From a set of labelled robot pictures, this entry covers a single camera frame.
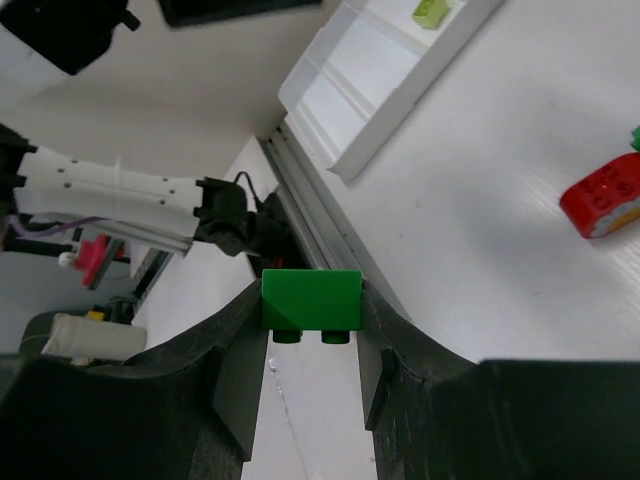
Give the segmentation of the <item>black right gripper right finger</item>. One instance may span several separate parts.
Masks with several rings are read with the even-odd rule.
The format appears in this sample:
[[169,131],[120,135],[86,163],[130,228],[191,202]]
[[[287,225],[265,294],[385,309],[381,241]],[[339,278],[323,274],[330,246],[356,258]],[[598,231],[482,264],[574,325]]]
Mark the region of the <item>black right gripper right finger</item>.
[[635,361],[473,363],[371,285],[357,334],[366,429],[381,479],[635,479]]

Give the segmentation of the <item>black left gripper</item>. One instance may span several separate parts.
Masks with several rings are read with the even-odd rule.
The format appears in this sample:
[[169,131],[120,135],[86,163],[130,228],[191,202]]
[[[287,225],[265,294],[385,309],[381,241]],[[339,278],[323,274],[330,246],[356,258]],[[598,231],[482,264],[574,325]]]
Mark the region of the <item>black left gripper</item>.
[[70,75],[104,55],[120,25],[140,27],[127,0],[14,0],[1,7],[2,27]]

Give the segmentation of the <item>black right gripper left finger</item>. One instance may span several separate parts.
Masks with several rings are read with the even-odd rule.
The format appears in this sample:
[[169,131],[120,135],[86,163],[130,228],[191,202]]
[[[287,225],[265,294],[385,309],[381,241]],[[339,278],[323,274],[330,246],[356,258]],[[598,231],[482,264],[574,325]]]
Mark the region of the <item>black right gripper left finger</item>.
[[116,365],[1,359],[5,479],[238,479],[265,364],[261,286]]

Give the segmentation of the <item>dark green lego brick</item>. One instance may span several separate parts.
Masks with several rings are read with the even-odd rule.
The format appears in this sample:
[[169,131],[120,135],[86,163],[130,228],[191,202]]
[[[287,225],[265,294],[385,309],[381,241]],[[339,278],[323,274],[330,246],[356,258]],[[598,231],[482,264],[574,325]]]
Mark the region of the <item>dark green lego brick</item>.
[[358,270],[268,269],[262,272],[261,325],[279,344],[306,332],[342,345],[362,329],[362,274]]

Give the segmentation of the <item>lime green lego brick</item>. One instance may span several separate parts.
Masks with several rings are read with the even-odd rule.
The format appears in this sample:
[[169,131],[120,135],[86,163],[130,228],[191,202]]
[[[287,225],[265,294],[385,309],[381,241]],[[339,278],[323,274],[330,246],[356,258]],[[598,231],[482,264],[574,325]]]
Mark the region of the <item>lime green lego brick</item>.
[[450,9],[448,0],[420,0],[411,18],[424,29],[436,30],[444,21]]

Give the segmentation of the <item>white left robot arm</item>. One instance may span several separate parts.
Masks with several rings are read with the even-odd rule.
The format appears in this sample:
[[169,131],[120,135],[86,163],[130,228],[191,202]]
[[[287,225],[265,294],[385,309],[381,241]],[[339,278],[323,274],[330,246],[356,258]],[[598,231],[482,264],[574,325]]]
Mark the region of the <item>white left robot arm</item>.
[[[75,77],[139,18],[125,1],[5,1],[1,5],[1,105],[11,108]],[[1,130],[1,224],[21,235],[25,215],[58,227],[96,223],[110,236],[172,253],[194,242],[228,256],[273,258],[291,241],[251,185],[210,177],[171,178],[57,153],[9,127]]]

